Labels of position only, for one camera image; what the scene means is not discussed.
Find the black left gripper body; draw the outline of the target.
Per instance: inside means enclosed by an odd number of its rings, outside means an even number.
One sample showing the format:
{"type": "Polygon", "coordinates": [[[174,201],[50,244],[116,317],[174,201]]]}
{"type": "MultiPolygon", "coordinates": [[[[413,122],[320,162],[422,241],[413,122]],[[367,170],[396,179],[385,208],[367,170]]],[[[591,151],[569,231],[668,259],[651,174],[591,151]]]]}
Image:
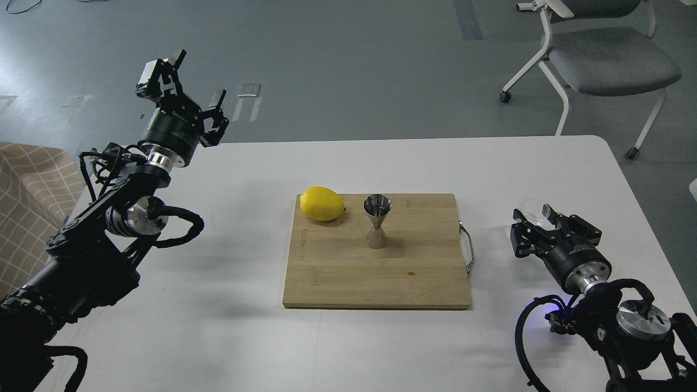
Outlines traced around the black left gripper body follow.
{"type": "Polygon", "coordinates": [[[203,131],[201,107],[188,96],[165,96],[155,106],[144,137],[137,146],[169,149],[177,155],[176,167],[189,166],[203,131]]]}

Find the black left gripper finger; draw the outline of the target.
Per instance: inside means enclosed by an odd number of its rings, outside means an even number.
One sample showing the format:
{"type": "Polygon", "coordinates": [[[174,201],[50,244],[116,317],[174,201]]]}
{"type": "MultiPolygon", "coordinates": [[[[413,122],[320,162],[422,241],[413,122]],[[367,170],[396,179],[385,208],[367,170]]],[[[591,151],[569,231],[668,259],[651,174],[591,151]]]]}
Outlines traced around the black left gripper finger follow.
{"type": "Polygon", "coordinates": [[[219,89],[216,91],[212,96],[209,108],[200,114],[199,119],[202,121],[206,119],[212,120],[212,126],[210,129],[202,132],[201,136],[199,137],[199,141],[204,148],[219,145],[227,130],[227,127],[229,126],[230,121],[224,116],[222,109],[222,104],[226,94],[226,89],[219,89]]]}
{"type": "Polygon", "coordinates": [[[159,109],[186,109],[187,100],[178,75],[186,54],[181,49],[167,59],[148,62],[136,84],[136,96],[154,102],[159,109]]]}

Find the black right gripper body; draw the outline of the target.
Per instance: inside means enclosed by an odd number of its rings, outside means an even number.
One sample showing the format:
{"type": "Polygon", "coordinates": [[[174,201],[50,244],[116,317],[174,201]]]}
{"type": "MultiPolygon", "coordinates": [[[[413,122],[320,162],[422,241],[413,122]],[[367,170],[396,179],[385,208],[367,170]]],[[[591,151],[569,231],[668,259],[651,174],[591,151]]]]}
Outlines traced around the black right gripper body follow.
{"type": "Polygon", "coordinates": [[[594,285],[607,282],[609,261],[585,239],[565,239],[545,252],[545,265],[568,295],[584,295],[594,285]]]}

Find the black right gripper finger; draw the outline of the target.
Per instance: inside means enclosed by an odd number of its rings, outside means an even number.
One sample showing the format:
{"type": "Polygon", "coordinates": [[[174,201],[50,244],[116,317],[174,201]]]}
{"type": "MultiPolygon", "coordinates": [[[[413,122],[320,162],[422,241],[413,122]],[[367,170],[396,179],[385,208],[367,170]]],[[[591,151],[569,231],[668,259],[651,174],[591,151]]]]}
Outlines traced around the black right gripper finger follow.
{"type": "Polygon", "coordinates": [[[578,215],[566,216],[547,205],[547,220],[553,224],[552,234],[548,235],[548,248],[559,246],[566,239],[580,238],[593,246],[600,243],[602,232],[578,215]]]}
{"type": "Polygon", "coordinates": [[[523,218],[515,218],[510,238],[516,258],[525,258],[528,255],[542,258],[558,246],[561,234],[558,230],[545,230],[523,218]]]}

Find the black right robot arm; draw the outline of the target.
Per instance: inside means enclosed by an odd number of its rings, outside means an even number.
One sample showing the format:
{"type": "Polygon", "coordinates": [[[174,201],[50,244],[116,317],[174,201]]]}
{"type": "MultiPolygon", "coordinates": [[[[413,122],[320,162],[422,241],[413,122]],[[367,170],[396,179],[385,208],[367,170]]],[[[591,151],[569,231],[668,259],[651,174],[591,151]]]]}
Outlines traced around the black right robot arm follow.
{"type": "Polygon", "coordinates": [[[510,237],[518,258],[535,255],[563,292],[535,298],[515,326],[515,349],[528,385],[547,387],[525,354],[523,332],[530,313],[556,305],[545,318],[552,333],[580,335],[603,358],[607,391],[694,391],[695,323],[685,313],[667,316],[654,305],[654,295],[636,279],[610,281],[612,266],[597,250],[602,232],[578,215],[562,215],[543,204],[542,215],[553,229],[513,211],[510,237]]]}

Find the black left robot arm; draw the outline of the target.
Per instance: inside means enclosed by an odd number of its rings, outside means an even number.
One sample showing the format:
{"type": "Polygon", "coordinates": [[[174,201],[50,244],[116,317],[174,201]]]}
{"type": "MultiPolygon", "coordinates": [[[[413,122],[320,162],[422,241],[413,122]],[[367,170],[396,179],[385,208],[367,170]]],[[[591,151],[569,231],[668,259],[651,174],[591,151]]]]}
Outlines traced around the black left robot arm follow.
{"type": "Polygon", "coordinates": [[[77,360],[65,385],[77,390],[87,353],[50,340],[68,323],[115,305],[137,288],[137,267],[151,249],[181,246],[204,229],[202,217],[155,196],[169,186],[174,167],[189,166],[199,145],[217,146],[229,126],[224,89],[207,109],[185,94],[178,74],[185,55],[181,50],[146,64],[135,92],[154,102],[155,111],[142,140],[80,154],[84,179],[88,158],[102,188],[96,194],[87,186],[90,205],[46,243],[49,263],[2,300],[3,391],[35,390],[60,356],[77,360]]]}

